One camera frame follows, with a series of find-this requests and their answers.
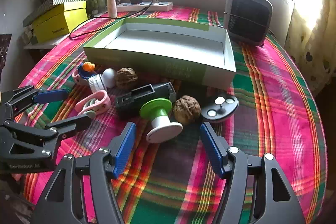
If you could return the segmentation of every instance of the walnut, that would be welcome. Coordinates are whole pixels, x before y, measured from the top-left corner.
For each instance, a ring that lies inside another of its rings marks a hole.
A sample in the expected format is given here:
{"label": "walnut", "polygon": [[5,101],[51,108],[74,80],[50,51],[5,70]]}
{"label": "walnut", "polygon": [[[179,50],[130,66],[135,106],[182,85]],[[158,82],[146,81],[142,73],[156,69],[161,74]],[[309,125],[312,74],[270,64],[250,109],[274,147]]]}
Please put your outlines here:
{"label": "walnut", "polygon": [[122,90],[131,90],[134,88],[138,80],[138,76],[131,68],[122,68],[117,71],[115,81],[117,87]]}
{"label": "walnut", "polygon": [[187,125],[198,119],[201,114],[201,107],[195,98],[183,95],[176,101],[173,112],[178,122]]}

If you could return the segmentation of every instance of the curtain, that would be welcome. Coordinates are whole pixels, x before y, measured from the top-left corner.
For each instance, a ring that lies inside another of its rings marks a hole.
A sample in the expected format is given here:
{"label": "curtain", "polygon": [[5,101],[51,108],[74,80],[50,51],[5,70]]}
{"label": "curtain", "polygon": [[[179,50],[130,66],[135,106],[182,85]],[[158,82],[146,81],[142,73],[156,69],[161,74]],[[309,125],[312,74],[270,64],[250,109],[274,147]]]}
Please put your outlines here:
{"label": "curtain", "polygon": [[336,0],[295,0],[285,50],[316,96],[336,75]]}

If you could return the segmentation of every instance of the white power strip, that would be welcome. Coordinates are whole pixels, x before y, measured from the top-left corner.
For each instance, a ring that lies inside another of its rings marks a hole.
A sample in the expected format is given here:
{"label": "white power strip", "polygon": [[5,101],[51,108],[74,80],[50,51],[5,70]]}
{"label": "white power strip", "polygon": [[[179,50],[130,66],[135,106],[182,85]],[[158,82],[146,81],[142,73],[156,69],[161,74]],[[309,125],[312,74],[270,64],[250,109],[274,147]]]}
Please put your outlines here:
{"label": "white power strip", "polygon": [[[151,3],[150,1],[141,2],[139,4],[121,3],[117,5],[117,12],[140,11],[144,7],[149,6],[150,3]],[[173,8],[172,2],[159,2],[159,3],[152,3],[148,11],[168,12],[172,10],[172,8]]]}

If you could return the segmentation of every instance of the striped tablecloth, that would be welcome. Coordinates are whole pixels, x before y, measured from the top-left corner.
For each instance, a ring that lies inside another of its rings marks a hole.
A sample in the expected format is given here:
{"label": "striped tablecloth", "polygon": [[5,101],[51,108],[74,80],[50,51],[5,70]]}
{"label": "striped tablecloth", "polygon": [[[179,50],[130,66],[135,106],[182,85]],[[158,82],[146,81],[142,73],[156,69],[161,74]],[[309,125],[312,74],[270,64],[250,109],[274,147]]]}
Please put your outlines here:
{"label": "striped tablecloth", "polygon": [[[174,7],[170,12],[153,12],[143,17],[187,20],[218,25],[223,18],[214,12]],[[96,19],[77,32],[96,30],[111,24]],[[83,45],[95,34],[65,39],[51,50],[27,75],[23,85],[37,88],[66,88],[64,102],[35,105],[18,119],[29,126],[44,128],[49,122],[75,116],[74,105],[90,94],[88,88],[75,85],[71,73],[86,58]],[[319,213],[326,187],[326,145],[316,104],[301,73],[276,40],[268,36],[264,47],[233,43],[237,74],[228,90],[240,102],[229,119],[214,126],[217,134],[247,154],[276,156],[294,188],[307,223]],[[159,76],[142,75],[143,81],[162,81]],[[213,88],[191,87],[173,81],[179,95],[209,96]],[[110,92],[113,101],[121,92]],[[135,145],[125,172],[112,182],[126,223],[211,223],[218,208],[225,181],[211,170],[199,138],[199,125],[192,124],[175,139],[162,144],[146,142],[151,129],[139,117]],[[99,115],[91,127],[62,142],[58,162],[66,153],[90,155],[121,133],[127,121],[120,120],[112,107]],[[25,197],[36,203],[51,173],[28,174]],[[94,216],[89,178],[84,178],[88,218]],[[247,223],[252,199],[249,180],[242,223]]]}

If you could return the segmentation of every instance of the green disc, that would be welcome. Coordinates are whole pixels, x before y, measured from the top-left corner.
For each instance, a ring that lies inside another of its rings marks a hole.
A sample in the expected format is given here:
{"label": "green disc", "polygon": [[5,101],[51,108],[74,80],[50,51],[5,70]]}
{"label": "green disc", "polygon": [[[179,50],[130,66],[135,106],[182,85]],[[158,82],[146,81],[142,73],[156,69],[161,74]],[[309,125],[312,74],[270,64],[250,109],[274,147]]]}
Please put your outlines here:
{"label": "green disc", "polygon": [[168,99],[158,98],[145,103],[140,109],[140,117],[147,120],[154,120],[159,116],[167,116],[171,110],[172,103]]}

